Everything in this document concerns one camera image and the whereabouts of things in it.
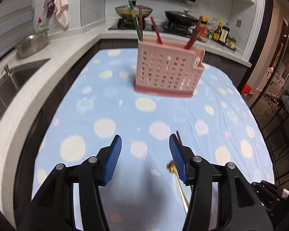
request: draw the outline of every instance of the white countertop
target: white countertop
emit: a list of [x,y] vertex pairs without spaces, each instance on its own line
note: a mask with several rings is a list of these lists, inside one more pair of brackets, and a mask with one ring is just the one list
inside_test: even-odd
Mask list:
[[[77,31],[51,36],[49,44],[34,55],[20,60],[12,53],[0,64],[1,77],[1,71],[6,63],[9,67],[14,67],[50,58],[22,87],[0,120],[0,210],[14,227],[14,180],[22,147],[31,125],[58,82],[95,43],[101,39],[137,39],[135,30],[108,30],[112,25],[113,22],[108,23],[104,19]],[[155,37],[155,32],[144,31],[144,36]],[[164,33],[161,33],[161,37],[184,43],[188,41],[188,38]],[[216,42],[197,41],[194,46],[247,67],[251,66],[238,53]]]

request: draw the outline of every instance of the table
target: table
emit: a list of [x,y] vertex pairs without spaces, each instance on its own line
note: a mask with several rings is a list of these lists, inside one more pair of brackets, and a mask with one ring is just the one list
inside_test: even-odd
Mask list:
[[[272,163],[257,123],[231,80],[219,69],[205,71],[193,98],[134,92],[137,49],[99,51],[62,100],[35,161],[33,194],[58,163],[72,166],[122,137],[112,181],[100,188],[112,231],[178,231],[186,217],[172,174],[169,135],[210,163],[231,161],[249,181],[274,183]],[[211,228],[216,223],[213,187]],[[190,198],[190,188],[184,186]],[[82,229],[78,186],[74,186],[76,227]]]

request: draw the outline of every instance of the red chopstick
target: red chopstick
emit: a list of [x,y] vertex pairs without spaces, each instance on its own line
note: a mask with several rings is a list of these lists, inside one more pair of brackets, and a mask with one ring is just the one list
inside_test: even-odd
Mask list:
[[161,37],[160,37],[160,33],[159,33],[159,31],[158,31],[158,29],[157,29],[157,27],[156,27],[156,24],[155,24],[155,22],[154,22],[154,18],[153,18],[153,17],[151,17],[151,21],[152,21],[152,26],[153,26],[153,28],[154,28],[154,30],[155,30],[155,32],[156,32],[156,35],[157,35],[157,38],[158,38],[159,43],[160,43],[160,44],[163,44],[162,39],[161,39]]
[[142,28],[142,5],[139,5],[139,26],[140,26],[140,32],[141,36],[143,38],[143,28]]
[[176,136],[178,137],[178,141],[179,141],[180,145],[183,146],[178,130],[176,131]]
[[184,46],[184,49],[190,49],[195,43],[195,41],[198,39],[198,37],[202,34],[203,31],[204,31],[204,28],[201,28],[199,32],[197,33],[197,29],[195,28],[193,31],[192,37],[190,38],[188,43]]

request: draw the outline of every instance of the towel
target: towel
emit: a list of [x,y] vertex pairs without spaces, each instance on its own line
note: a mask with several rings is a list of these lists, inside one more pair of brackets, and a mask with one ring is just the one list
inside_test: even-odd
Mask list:
[[68,1],[67,0],[55,0],[55,13],[56,20],[62,25],[62,27],[68,27],[69,20],[67,16]]
[[55,3],[54,3],[55,0],[45,0],[45,3],[44,3],[44,13],[47,13],[47,19],[49,20],[54,11],[55,11]]

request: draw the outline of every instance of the pot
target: pot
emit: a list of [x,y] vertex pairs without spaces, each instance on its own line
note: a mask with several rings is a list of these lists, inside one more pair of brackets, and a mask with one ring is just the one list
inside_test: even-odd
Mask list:
[[26,58],[43,49],[47,45],[48,30],[49,29],[45,29],[41,32],[25,37],[16,47],[19,56],[21,58]]
[[166,18],[174,23],[185,27],[195,26],[198,23],[198,19],[192,15],[188,14],[188,10],[184,9],[184,12],[181,11],[165,11]]
[[[139,18],[139,5],[136,5],[136,1],[133,1],[136,17]],[[115,8],[116,13],[123,19],[132,18],[132,10],[129,5],[123,5]],[[142,6],[142,18],[148,17],[152,13],[153,9]]]

